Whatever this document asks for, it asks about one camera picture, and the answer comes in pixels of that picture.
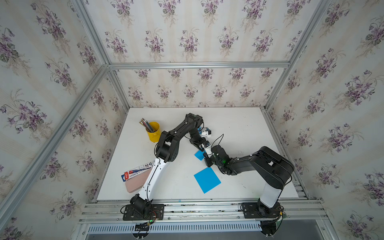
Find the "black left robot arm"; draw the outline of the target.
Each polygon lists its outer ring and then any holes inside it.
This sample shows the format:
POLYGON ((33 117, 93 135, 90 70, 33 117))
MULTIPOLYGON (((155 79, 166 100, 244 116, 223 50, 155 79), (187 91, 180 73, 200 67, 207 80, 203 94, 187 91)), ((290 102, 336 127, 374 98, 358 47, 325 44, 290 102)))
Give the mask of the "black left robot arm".
POLYGON ((199 115, 189 113, 185 119, 173 130, 161 133, 160 139, 154 148, 155 164, 150 172, 142 189, 133 196, 130 204, 138 212, 144 212, 144 209, 152 203, 151 194, 157 184, 162 172, 166 169, 167 164, 173 162, 179 153, 180 141, 185 135, 190 135, 190 143, 203 153, 204 158, 212 156, 212 145, 205 137, 201 136, 199 129, 203 125, 204 120, 199 115))

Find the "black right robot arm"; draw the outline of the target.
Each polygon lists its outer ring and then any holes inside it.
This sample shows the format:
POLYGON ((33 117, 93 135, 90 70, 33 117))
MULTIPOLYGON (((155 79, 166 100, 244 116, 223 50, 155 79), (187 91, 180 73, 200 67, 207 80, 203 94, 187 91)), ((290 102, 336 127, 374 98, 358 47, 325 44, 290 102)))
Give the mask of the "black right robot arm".
POLYGON ((258 172, 266 182, 258 204, 268 210, 277 206, 278 199, 295 170, 289 160, 266 146, 240 158, 230 158, 220 145, 208 146, 203 148, 203 156, 207 167, 215 165, 225 175, 258 172))

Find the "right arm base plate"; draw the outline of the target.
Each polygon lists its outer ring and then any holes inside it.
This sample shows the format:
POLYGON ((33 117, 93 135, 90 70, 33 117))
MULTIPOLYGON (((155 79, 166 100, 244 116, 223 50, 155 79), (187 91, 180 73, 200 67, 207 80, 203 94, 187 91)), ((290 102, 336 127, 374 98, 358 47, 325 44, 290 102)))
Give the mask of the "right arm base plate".
POLYGON ((279 219, 284 212, 284 207, 279 202, 276 202, 272 208, 268 208, 261 201, 242 203, 240 209, 245 219, 279 219))

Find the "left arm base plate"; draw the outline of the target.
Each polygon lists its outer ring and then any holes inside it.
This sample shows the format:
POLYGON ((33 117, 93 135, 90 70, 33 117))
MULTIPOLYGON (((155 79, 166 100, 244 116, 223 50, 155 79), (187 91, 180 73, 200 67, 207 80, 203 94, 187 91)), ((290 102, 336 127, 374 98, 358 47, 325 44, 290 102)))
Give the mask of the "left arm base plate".
POLYGON ((164 212, 164 204, 149 205, 143 211, 136 210, 132 205, 126 205, 121 208, 124 221, 162 220, 164 212))

